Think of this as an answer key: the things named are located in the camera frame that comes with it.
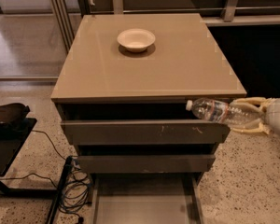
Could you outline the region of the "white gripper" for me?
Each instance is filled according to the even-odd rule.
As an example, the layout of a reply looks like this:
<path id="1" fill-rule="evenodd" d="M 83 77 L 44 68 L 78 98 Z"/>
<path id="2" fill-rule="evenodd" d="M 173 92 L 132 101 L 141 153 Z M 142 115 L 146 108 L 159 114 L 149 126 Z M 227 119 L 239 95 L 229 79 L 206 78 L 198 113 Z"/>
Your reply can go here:
<path id="1" fill-rule="evenodd" d="M 250 109 L 255 112 L 265 112 L 264 124 L 254 128 L 235 128 L 234 132 L 244 134 L 277 134 L 280 135 L 280 98 L 249 97 L 239 98 L 231 102 L 232 106 Z"/>

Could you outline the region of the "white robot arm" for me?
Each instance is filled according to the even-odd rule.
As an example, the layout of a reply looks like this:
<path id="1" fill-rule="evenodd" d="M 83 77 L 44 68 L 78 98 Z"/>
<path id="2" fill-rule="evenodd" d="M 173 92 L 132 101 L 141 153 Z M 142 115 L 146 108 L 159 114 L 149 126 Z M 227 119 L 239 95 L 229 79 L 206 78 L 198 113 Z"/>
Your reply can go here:
<path id="1" fill-rule="evenodd" d="M 245 111 L 255 111 L 261 115 L 261 118 L 247 124 L 232 125 L 231 129 L 234 132 L 280 135 L 280 98 L 240 98 L 233 100 L 231 105 Z"/>

